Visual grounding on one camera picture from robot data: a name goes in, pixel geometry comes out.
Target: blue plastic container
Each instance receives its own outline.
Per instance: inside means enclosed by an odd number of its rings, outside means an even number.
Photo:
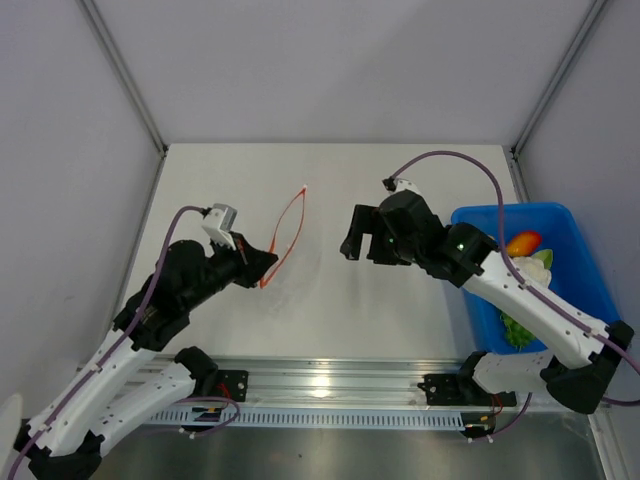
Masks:
[[[466,222],[498,238],[498,207],[463,207],[451,216],[451,223]],[[611,297],[571,212],[558,203],[521,203],[505,206],[505,241],[525,230],[542,236],[539,250],[553,250],[549,288],[567,302],[606,323],[619,320]],[[518,351],[506,340],[506,327],[499,310],[466,290],[464,298],[471,317],[478,349],[502,355],[545,350],[536,340]]]

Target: white table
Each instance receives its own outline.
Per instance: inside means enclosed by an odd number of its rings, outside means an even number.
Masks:
[[[165,349],[197,345],[216,356],[361,359],[458,359],[474,349],[462,293],[418,267],[348,262],[338,252],[356,203],[376,205],[380,183],[414,156],[451,149],[475,156],[515,202],[499,146],[348,144],[174,144],[129,278],[125,298],[153,271],[167,227],[183,205],[227,203],[238,209],[234,230],[268,248],[275,223],[303,184],[306,218],[289,260],[264,290],[230,286],[191,315],[191,325]],[[495,204],[488,179],[457,158],[436,157],[403,177],[421,189],[448,223],[465,205]],[[202,218],[187,214],[173,240],[208,245]],[[299,210],[287,214],[279,247],[293,238]]]

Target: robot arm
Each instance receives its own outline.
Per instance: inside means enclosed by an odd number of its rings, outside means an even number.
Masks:
[[[215,392],[217,366],[204,352],[191,347],[183,349],[156,378],[111,403],[128,378],[189,325],[194,308],[231,283],[255,287],[278,259],[254,249],[241,234],[231,231],[236,216],[233,208],[216,204],[204,214],[203,228],[214,254],[207,257],[193,240],[169,246],[140,322],[122,339],[152,277],[127,301],[105,340],[65,391],[21,429],[15,447],[21,451],[32,442],[26,456],[37,478],[88,478],[101,457],[147,418],[178,400]],[[103,361],[105,352],[116,345]],[[93,375],[81,382],[92,370]],[[51,412],[72,391],[64,409],[46,426]]]
[[[578,315],[591,328],[591,335],[585,334],[522,287],[490,237],[466,223],[443,226],[411,182],[389,179],[383,183],[391,195],[378,207],[356,205],[341,253],[357,260],[362,236],[370,234],[367,259],[383,265],[417,264],[428,275],[465,288],[517,318],[549,349],[508,357],[475,352],[457,376],[459,383],[466,383],[460,390],[468,395],[547,390],[563,405],[593,413],[620,362],[620,356],[593,335],[626,349],[633,330],[621,321],[607,325],[550,290],[536,287],[562,309]],[[520,274],[531,282],[525,272]]]

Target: white wall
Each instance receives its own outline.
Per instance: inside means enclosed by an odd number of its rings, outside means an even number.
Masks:
[[[75,2],[1,2],[0,402],[96,346],[157,164]]]
[[[640,358],[640,3],[611,8],[525,149],[534,200],[556,200],[575,215],[622,318],[636,330]],[[612,396],[640,398],[640,378],[624,365]],[[640,478],[640,408],[614,420]]]
[[[98,0],[173,142],[511,144],[591,0]]]

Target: orange string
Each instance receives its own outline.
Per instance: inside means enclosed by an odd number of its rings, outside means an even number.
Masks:
[[[300,216],[300,224],[298,225],[298,231],[296,232],[296,236],[293,238],[293,242],[291,242],[291,245],[289,245],[289,248],[287,248],[287,251],[285,252],[285,254],[282,257],[282,259],[278,263],[275,264],[275,266],[273,267],[273,270],[271,270],[271,272],[268,275],[265,275],[264,277],[262,277],[260,279],[260,288],[264,288],[267,285],[269,285],[269,283],[271,282],[271,280],[273,280],[273,277],[276,275],[278,270],[280,270],[280,267],[282,266],[282,264],[287,260],[287,258],[291,254],[291,251],[293,250],[293,247],[295,246],[296,242],[298,241],[298,237],[300,236],[300,232],[302,231],[302,224],[304,223],[304,210],[305,210],[305,206],[306,206],[305,203],[306,203],[306,198],[307,198],[307,186],[306,185],[304,187],[302,187],[302,189],[298,192],[298,194],[295,197],[293,197],[293,199],[289,202],[289,205],[287,205],[287,208],[285,208],[284,211],[282,212],[282,215],[280,215],[280,218],[278,219],[278,223],[276,224],[276,228],[273,231],[273,238],[271,239],[271,245],[269,246],[269,253],[274,253],[275,252],[275,249],[276,249],[276,237],[278,235],[278,227],[280,226],[280,222],[282,221],[282,219],[284,218],[285,214],[287,213],[287,210],[289,210],[291,205],[293,205],[293,203],[300,197],[302,197],[302,215]]]

